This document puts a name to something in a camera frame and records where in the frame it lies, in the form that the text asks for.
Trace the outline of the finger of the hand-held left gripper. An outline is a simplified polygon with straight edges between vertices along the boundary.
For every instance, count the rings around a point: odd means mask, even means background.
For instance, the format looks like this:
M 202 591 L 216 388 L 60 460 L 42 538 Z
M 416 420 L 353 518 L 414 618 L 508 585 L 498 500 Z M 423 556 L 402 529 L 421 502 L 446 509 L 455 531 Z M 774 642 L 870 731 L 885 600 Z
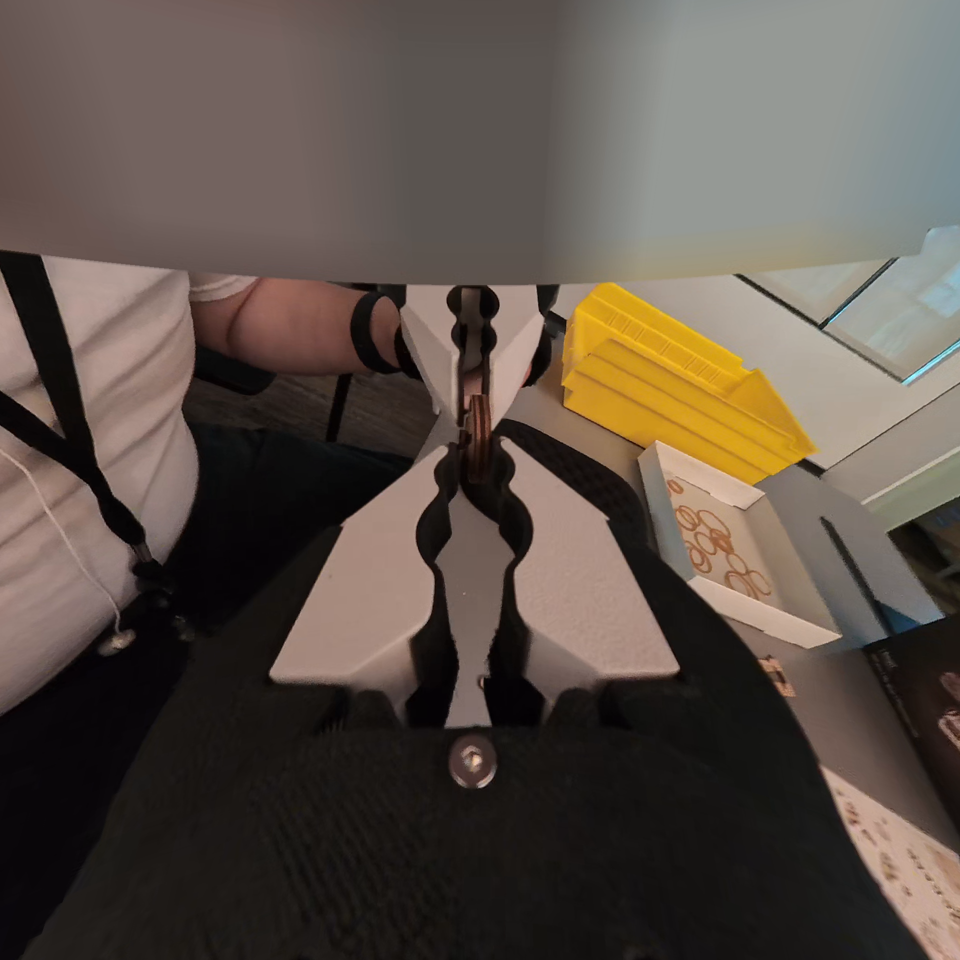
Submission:
M 471 303 L 471 393 L 500 422 L 522 389 L 542 339 L 536 285 L 483 286 Z
M 459 304 L 454 286 L 408 284 L 400 316 L 404 344 L 438 414 L 462 430 L 466 348 Z

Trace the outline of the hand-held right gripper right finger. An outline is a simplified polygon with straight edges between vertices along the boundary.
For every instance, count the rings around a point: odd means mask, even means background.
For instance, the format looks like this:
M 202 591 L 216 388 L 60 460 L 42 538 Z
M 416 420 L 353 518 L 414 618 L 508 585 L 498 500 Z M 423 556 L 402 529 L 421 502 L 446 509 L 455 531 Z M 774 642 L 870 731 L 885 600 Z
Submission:
M 484 699 L 493 726 L 538 726 L 569 690 L 674 679 L 680 666 L 611 518 L 510 438 L 488 444 L 471 503 L 512 558 Z

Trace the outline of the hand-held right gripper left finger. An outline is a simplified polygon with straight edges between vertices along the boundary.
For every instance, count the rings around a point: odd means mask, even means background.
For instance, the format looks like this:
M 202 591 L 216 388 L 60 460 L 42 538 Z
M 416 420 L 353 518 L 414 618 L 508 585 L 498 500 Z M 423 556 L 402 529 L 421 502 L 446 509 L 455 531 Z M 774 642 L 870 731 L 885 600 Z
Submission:
M 438 558 L 460 452 L 443 445 L 334 529 L 270 679 L 383 693 L 401 721 L 442 726 L 459 659 Z

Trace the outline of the round wooden model part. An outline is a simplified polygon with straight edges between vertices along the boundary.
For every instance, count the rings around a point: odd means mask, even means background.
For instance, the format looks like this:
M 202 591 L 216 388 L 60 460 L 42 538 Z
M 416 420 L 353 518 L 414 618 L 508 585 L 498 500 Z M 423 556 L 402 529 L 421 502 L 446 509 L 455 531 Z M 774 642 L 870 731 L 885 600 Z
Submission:
M 485 393 L 474 393 L 470 396 L 464 415 L 463 431 L 466 479 L 470 484 L 479 485 L 489 474 L 493 438 L 491 403 Z

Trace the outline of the person's left forearm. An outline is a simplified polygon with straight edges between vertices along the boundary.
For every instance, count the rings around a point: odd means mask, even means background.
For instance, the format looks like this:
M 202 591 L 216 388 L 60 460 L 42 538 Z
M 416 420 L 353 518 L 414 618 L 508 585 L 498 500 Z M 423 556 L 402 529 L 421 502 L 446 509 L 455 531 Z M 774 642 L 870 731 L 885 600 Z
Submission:
M 277 375 L 339 376 L 366 371 L 351 336 L 360 298 L 335 284 L 266 278 L 190 312 L 198 344 L 229 359 Z

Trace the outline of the person's left hand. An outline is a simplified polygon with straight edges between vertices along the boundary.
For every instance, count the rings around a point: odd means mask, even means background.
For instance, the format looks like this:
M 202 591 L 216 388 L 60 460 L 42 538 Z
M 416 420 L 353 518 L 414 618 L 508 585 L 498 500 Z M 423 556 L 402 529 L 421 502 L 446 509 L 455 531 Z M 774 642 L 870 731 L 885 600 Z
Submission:
M 378 298 L 370 313 L 369 332 L 372 342 L 382 360 L 391 368 L 399 370 L 401 361 L 397 354 L 397 336 L 402 330 L 400 309 L 388 296 Z

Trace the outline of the black foam pad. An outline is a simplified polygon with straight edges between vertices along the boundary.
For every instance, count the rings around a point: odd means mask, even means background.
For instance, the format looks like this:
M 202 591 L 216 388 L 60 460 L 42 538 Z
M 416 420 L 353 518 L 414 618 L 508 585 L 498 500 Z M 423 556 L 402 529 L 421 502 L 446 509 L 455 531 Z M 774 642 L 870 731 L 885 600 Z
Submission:
M 615 525 L 623 526 L 632 541 L 659 555 L 642 486 L 633 485 L 605 464 L 534 426 L 504 418 L 494 433 L 501 440 L 512 441 Z

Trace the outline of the person's dark trousers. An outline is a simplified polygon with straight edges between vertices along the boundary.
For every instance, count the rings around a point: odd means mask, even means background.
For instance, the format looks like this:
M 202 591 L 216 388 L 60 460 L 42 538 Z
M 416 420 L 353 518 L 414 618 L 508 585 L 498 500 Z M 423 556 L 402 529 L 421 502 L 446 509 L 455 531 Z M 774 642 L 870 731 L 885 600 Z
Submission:
M 277 431 L 189 428 L 198 494 L 167 569 L 199 636 L 213 635 L 314 537 L 411 465 Z M 110 656 L 90 643 L 2 715 L 2 958 L 19 958 L 63 901 L 188 649 L 171 630 L 148 627 Z

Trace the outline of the stack of yellow plastic bins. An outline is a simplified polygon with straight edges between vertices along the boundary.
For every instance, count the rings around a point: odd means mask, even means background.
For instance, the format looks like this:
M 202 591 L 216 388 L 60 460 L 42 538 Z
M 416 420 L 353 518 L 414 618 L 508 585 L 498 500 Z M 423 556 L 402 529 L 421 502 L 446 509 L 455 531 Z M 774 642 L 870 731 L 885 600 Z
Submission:
M 564 407 L 595 425 L 750 486 L 817 452 L 762 370 L 612 282 L 567 321 L 560 384 Z

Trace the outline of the white cardboard tray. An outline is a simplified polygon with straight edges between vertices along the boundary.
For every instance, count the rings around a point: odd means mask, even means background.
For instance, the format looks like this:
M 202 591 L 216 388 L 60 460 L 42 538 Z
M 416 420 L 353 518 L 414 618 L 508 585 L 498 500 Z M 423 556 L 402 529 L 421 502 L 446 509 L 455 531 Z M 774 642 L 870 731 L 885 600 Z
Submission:
M 660 558 L 715 612 L 803 649 L 841 638 L 762 490 L 659 441 L 638 467 Z

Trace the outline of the grey sign stand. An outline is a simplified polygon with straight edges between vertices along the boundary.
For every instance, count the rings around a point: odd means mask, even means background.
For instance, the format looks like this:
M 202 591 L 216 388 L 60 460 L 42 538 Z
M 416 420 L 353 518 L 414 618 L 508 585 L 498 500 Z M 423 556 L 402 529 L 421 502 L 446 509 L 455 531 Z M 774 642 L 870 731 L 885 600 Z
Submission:
M 879 522 L 858 500 L 792 465 L 757 485 L 771 505 L 827 606 L 841 637 L 834 652 L 861 648 L 888 633 L 863 594 L 824 521 L 893 623 L 908 629 L 942 619 L 921 581 Z

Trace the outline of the black booklet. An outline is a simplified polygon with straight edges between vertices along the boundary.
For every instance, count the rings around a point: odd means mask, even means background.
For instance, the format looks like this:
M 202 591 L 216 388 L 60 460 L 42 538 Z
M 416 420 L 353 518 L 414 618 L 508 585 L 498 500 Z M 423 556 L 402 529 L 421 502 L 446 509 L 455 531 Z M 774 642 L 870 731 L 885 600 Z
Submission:
M 862 652 L 958 827 L 958 618 L 942 618 L 872 642 Z

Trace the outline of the glass partition window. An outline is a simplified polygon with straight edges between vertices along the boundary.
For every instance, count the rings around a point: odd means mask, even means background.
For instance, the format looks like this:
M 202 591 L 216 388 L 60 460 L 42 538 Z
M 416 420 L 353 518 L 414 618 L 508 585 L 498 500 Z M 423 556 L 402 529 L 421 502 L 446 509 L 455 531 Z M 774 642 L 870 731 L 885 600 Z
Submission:
M 958 354 L 958 225 L 914 255 L 736 277 L 901 384 Z

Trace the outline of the white instruction sheet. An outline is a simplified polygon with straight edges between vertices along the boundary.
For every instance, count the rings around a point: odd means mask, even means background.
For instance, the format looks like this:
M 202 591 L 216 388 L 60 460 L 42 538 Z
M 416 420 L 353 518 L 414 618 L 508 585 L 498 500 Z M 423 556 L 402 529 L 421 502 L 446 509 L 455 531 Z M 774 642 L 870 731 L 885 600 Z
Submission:
M 928 958 L 959 957 L 959 859 L 892 810 L 822 767 L 860 858 Z

